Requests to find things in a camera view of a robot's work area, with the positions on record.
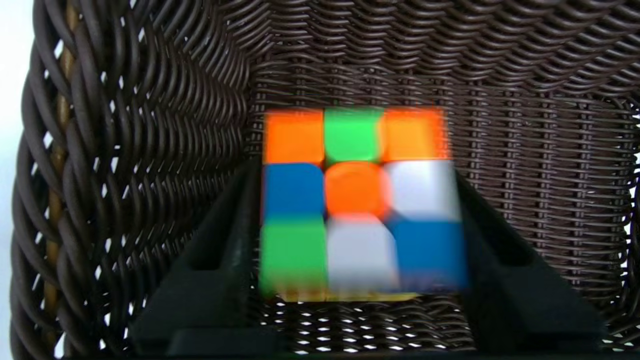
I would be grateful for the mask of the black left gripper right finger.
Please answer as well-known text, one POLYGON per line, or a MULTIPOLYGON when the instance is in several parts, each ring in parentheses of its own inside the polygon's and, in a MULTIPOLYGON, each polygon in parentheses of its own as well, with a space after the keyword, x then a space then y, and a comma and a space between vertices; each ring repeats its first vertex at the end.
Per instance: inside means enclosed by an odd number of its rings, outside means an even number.
POLYGON ((599 352, 599 312, 455 174, 468 285, 461 298, 482 352, 599 352))

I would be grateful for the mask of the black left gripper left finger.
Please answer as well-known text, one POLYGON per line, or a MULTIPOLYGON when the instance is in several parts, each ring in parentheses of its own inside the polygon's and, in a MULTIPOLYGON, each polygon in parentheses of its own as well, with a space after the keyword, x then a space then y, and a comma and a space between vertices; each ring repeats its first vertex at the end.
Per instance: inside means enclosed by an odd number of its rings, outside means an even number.
POLYGON ((274 328, 249 324, 259 161, 231 176, 130 329, 137 357, 273 357, 274 328))

